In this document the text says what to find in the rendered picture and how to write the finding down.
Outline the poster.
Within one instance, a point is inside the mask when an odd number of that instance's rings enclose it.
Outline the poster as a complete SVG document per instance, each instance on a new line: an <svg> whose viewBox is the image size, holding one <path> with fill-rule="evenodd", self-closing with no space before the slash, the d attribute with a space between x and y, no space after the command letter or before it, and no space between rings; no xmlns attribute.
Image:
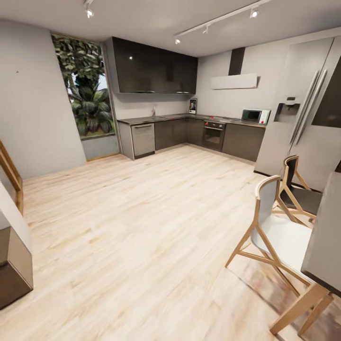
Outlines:
<svg viewBox="0 0 341 341"><path fill-rule="evenodd" d="M197 99L189 99L189 114L196 115Z"/></svg>

